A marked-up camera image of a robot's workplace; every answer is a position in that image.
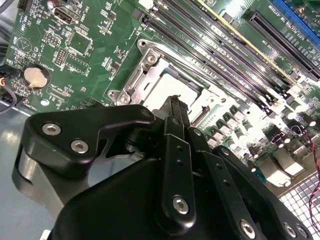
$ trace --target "motherboard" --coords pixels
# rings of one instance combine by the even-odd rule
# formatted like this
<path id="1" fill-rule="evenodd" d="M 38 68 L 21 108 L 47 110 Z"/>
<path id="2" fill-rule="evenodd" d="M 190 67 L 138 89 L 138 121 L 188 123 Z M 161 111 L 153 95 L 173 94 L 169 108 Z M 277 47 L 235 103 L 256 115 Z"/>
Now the motherboard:
<path id="1" fill-rule="evenodd" d="M 320 5 L 312 0 L 20 0 L 6 82 L 36 112 L 179 95 L 211 147 L 246 164 L 320 147 Z"/>

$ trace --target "white connector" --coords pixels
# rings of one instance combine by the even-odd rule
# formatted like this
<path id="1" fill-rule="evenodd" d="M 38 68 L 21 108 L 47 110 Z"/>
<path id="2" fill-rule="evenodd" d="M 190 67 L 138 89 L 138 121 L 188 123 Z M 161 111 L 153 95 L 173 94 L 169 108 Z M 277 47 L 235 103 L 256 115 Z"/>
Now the white connector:
<path id="1" fill-rule="evenodd" d="M 139 0 L 139 4 L 142 5 L 144 8 L 150 10 L 154 6 L 153 0 Z"/>

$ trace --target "dimm slot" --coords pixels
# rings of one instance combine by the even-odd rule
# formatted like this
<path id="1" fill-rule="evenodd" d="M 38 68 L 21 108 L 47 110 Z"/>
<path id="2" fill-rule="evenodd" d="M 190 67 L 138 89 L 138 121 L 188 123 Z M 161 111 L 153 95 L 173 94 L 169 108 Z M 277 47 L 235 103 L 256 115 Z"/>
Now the dimm slot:
<path id="1" fill-rule="evenodd" d="M 254 63 L 251 61 L 241 57 L 243 53 L 236 49 L 236 52 L 233 50 L 234 47 L 231 45 L 228 41 L 226 41 L 223 37 L 219 36 L 213 31 L 208 30 L 205 28 L 199 20 L 194 17 L 193 13 L 191 13 L 188 9 L 186 9 L 184 6 L 180 7 L 175 3 L 174 0 L 162 0 L 164 4 L 166 4 L 170 9 L 172 9 L 175 13 L 179 14 L 185 21 L 187 21 L 194 29 L 196 29 L 198 32 L 202 34 L 206 34 L 206 36 L 217 46 L 219 46 L 221 49 L 223 49 L 227 54 L 232 56 L 234 59 L 236 59 L 238 62 L 242 63 L 243 66 L 249 66 L 251 69 L 251 72 L 253 72 L 256 76 L 258 76 L 260 79 L 264 81 L 264 83 L 275 90 L 279 95 L 283 96 L 284 98 L 289 97 L 289 94 L 286 93 L 286 91 L 281 88 L 279 85 L 277 85 L 275 82 L 272 82 L 269 80 L 269 77 L 266 75 L 265 72 L 261 71 Z M 240 46 L 239 49 L 242 50 L 244 48 L 244 53 L 251 56 L 252 52 L 250 52 L 248 49 L 245 48 L 245 46 Z"/>
<path id="2" fill-rule="evenodd" d="M 175 2 L 178 6 L 181 6 L 181 4 L 179 2 L 177 2 L 176 0 L 170 0 L 171 2 Z M 211 14 L 209 14 L 207 11 L 203 11 L 203 7 L 194 0 L 184 0 L 184 2 L 186 2 L 189 6 L 192 6 L 193 9 L 195 9 L 197 11 L 197 13 L 199 13 L 199 15 L 201 17 L 203 17 L 208 23 L 210 23 L 212 26 L 216 27 L 217 29 L 219 29 L 225 36 L 227 36 L 229 39 L 235 39 L 237 43 L 239 43 L 239 41 L 237 40 L 236 37 L 234 37 L 229 30 L 226 28 L 226 26 L 222 23 L 219 22 L 215 19 L 214 16 L 212 16 Z M 251 50 L 250 48 L 248 48 L 246 45 L 243 45 L 242 43 L 239 43 L 237 45 L 244 53 L 250 55 L 250 57 L 252 57 L 255 61 L 257 61 L 257 63 L 261 66 L 263 66 L 269 73 L 272 74 L 272 76 L 276 79 L 278 79 L 279 81 L 281 81 L 283 84 L 285 84 L 286 86 L 291 86 L 292 84 L 290 82 L 288 82 L 286 79 L 284 79 L 283 77 L 279 76 L 278 73 L 273 70 L 267 63 L 265 63 L 263 60 L 261 60 L 256 53 Z"/>
<path id="3" fill-rule="evenodd" d="M 255 12 L 248 22 L 258 32 L 263 34 L 267 40 L 278 51 L 287 56 L 287 59 L 292 62 L 306 77 L 314 80 L 320 80 L 320 70 L 313 65 L 295 46 L 293 46 L 277 29 L 275 29 L 260 13 Z"/>
<path id="4" fill-rule="evenodd" d="M 212 73 L 214 73 L 219 79 L 227 81 L 233 88 L 235 88 L 241 94 L 243 94 L 248 99 L 250 99 L 261 110 L 266 112 L 267 115 L 272 113 L 272 111 L 257 96 L 249 92 L 244 86 L 242 86 L 238 82 L 233 81 L 233 79 L 229 79 L 229 76 L 226 75 L 223 71 L 221 71 L 217 66 L 215 66 L 214 64 L 211 64 L 211 62 L 209 62 L 204 56 L 195 52 L 194 49 L 190 45 L 188 45 L 186 42 L 182 41 L 178 37 L 175 37 L 175 34 L 173 32 L 164 28 L 163 25 L 159 24 L 157 21 L 154 21 L 152 18 L 148 20 L 144 20 L 144 22 L 149 24 L 150 27 L 152 27 L 154 30 L 157 30 L 158 32 L 166 36 L 168 39 L 170 39 L 171 41 L 175 42 L 178 46 L 185 49 L 195 60 L 203 64 L 205 68 L 207 68 Z M 217 84 L 213 80 L 210 80 L 210 82 L 212 84 Z"/>
<path id="5" fill-rule="evenodd" d="M 273 103 L 277 101 L 277 99 L 272 95 L 270 95 L 266 90 L 264 90 L 262 86 L 260 86 L 255 81 L 250 79 L 250 77 L 246 76 L 246 74 L 241 69 L 239 69 L 238 66 L 236 66 L 235 64 L 232 65 L 230 62 L 225 61 L 223 59 L 224 56 L 220 52 L 216 51 L 212 46 L 210 46 L 208 43 L 203 41 L 196 34 L 193 34 L 192 32 L 190 32 L 187 26 L 185 25 L 183 26 L 182 25 L 183 23 L 175 19 L 170 13 L 166 12 L 164 8 L 162 8 L 161 6 L 158 7 L 158 13 L 162 18 L 168 20 L 177 29 L 185 33 L 190 39 L 192 39 L 193 42 L 201 46 L 207 55 L 213 57 L 221 66 L 224 66 L 228 72 L 236 76 L 241 81 L 247 83 L 253 90 L 257 91 L 262 96 L 264 96 L 270 106 L 272 106 Z"/>

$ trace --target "metal grid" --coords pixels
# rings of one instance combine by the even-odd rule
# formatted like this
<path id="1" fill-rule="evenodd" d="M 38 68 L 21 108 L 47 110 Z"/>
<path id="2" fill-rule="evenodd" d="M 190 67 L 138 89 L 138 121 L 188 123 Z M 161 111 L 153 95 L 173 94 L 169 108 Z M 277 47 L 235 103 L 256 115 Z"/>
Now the metal grid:
<path id="1" fill-rule="evenodd" d="M 318 232 L 311 223 L 308 201 L 311 193 L 318 184 L 318 175 L 314 174 L 303 183 L 292 189 L 286 195 L 280 197 L 284 205 L 309 229 L 314 240 L 320 240 L 320 232 Z M 316 222 L 320 222 L 320 193 L 316 193 L 313 197 L 312 213 Z"/>

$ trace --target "blue expansion slot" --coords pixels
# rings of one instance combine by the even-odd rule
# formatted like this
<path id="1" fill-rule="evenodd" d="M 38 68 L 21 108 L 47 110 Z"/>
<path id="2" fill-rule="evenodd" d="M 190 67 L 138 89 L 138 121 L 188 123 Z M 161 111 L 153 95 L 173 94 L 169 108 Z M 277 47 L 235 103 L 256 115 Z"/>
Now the blue expansion slot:
<path id="1" fill-rule="evenodd" d="M 320 38 L 283 0 L 271 0 L 271 2 L 312 44 L 317 48 L 320 47 Z"/>

